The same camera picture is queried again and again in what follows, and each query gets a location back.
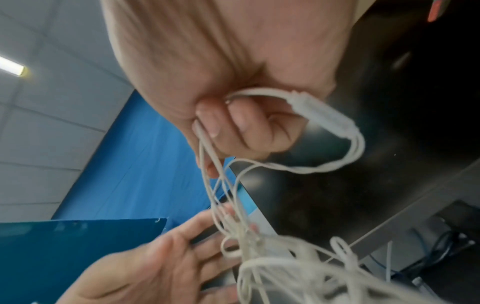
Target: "ceiling light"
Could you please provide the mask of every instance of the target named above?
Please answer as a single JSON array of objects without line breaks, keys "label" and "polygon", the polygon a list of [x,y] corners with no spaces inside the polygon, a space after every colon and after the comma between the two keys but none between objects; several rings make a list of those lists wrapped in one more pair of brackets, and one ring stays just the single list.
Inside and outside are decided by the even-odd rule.
[{"label": "ceiling light", "polygon": [[12,73],[16,76],[21,76],[25,70],[25,67],[0,56],[0,69]]}]

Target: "black desk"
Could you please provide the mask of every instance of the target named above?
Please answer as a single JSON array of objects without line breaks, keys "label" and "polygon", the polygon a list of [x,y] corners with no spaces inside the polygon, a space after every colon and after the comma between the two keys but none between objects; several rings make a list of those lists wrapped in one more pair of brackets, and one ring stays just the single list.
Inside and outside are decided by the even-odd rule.
[{"label": "black desk", "polygon": [[[262,168],[241,180],[278,234],[321,246],[338,235],[363,257],[455,199],[480,197],[480,5],[452,1],[427,24],[431,4],[380,0],[353,29],[329,103],[365,136],[359,161],[327,174]],[[309,125],[271,161],[318,165],[348,144]]]}]

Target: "hand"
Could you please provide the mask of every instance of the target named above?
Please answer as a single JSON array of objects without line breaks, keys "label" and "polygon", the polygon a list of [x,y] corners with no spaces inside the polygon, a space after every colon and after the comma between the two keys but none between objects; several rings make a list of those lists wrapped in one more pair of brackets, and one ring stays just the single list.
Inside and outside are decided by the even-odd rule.
[{"label": "hand", "polygon": [[[199,119],[221,158],[284,151],[306,121],[273,98],[223,97],[245,87],[324,99],[349,37],[355,0],[103,0],[115,55],[133,85],[192,149]],[[218,176],[212,164],[210,177]]]},{"label": "hand", "polygon": [[203,211],[148,244],[101,258],[83,272],[57,304],[237,302],[236,286],[200,290],[203,283],[240,262],[221,255],[224,237],[219,232],[190,245],[213,223],[210,210]]}]

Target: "earphone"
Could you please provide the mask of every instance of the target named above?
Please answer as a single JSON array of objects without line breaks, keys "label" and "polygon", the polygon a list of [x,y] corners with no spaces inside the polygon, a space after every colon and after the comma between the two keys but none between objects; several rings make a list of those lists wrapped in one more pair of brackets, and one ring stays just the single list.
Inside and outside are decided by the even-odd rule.
[{"label": "earphone", "polygon": [[[263,235],[250,228],[248,216],[237,193],[240,179],[247,172],[258,167],[296,174],[335,171],[362,156],[365,140],[352,119],[306,92],[253,88],[237,91],[228,95],[227,98],[237,96],[272,96],[284,99],[297,114],[319,124],[336,136],[351,141],[350,149],[342,159],[317,167],[287,167],[275,163],[234,159],[223,168],[210,138],[206,135],[201,123],[195,121],[194,128],[199,139],[199,162],[203,182],[210,200],[215,225],[225,235],[221,251],[226,257],[242,259],[237,279],[237,291],[241,304],[251,301],[253,289],[258,291],[264,304],[270,304],[269,292],[273,291],[282,292],[291,300],[306,304],[438,304],[438,301],[422,297],[417,292],[385,283],[371,276],[359,267],[357,256],[339,237],[332,237],[330,240],[333,253],[295,237]],[[205,153],[219,172],[219,178],[214,187],[211,187],[205,170]],[[251,165],[240,172],[232,184],[226,177],[225,170],[235,162],[247,162]],[[230,215],[216,198],[215,192],[220,187],[225,193],[228,193],[228,190],[231,191],[231,196],[227,196],[227,199],[233,206],[235,217]],[[225,248],[226,242],[230,239],[238,241],[239,249],[229,251]],[[321,261],[319,253],[327,255],[330,259],[341,261],[344,267]],[[336,292],[341,287],[345,287],[346,292]],[[373,296],[371,290],[381,293],[382,296]]]}]

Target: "ceiling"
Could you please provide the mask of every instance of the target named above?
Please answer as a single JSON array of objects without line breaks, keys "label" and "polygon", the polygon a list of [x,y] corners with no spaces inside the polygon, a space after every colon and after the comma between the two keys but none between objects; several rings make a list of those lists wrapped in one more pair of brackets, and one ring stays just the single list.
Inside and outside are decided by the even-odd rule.
[{"label": "ceiling", "polygon": [[50,219],[133,91],[98,0],[0,0],[0,222]]}]

